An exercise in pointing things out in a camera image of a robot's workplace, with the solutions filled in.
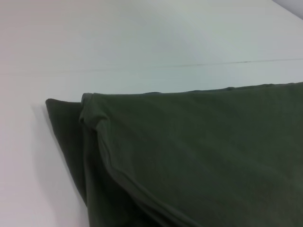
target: olive green cloth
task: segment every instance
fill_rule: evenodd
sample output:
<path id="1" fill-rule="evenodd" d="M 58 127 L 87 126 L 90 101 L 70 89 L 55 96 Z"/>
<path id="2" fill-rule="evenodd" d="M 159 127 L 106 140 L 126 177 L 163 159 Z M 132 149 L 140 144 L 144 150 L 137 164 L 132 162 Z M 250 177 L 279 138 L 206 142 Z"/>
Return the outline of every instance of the olive green cloth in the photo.
<path id="1" fill-rule="evenodd" d="M 303 83 L 46 101 L 91 227 L 303 226 Z"/>

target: green fabric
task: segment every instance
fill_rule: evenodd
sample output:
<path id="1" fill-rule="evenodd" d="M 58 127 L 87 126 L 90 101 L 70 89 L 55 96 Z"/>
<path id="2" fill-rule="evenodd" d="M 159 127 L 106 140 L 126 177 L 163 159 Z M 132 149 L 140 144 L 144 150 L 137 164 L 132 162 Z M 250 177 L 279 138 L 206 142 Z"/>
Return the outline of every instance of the green fabric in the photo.
<path id="1" fill-rule="evenodd" d="M 301 227 L 303 83 L 46 101 L 91 227 Z"/>

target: folded fabric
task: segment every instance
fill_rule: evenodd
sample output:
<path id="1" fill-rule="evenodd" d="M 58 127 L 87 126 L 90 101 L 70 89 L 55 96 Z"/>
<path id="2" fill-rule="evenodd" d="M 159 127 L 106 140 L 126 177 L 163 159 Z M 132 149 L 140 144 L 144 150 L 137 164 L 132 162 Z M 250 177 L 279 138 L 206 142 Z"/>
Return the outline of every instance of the folded fabric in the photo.
<path id="1" fill-rule="evenodd" d="M 303 225 L 303 83 L 48 99 L 91 227 Z"/>

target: garment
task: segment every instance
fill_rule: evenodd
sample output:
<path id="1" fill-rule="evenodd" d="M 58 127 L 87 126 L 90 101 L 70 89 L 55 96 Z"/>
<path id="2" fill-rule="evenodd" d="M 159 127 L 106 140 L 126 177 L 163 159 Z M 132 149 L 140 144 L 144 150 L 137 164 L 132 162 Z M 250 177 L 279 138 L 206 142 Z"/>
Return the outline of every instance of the garment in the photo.
<path id="1" fill-rule="evenodd" d="M 303 223 L 303 83 L 46 101 L 91 227 Z"/>

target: white surface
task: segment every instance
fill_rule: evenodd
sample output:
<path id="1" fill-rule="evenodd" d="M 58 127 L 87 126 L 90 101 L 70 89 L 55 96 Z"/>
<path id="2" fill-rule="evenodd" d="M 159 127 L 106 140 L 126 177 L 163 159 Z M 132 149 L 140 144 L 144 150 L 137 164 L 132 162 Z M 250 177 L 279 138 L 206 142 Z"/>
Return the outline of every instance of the white surface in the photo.
<path id="1" fill-rule="evenodd" d="M 273 0 L 280 6 L 303 19 L 303 1 L 302 0 Z"/>
<path id="2" fill-rule="evenodd" d="M 89 226 L 47 98 L 303 80 L 303 22 L 269 0 L 2 0 L 0 34 L 1 227 Z"/>

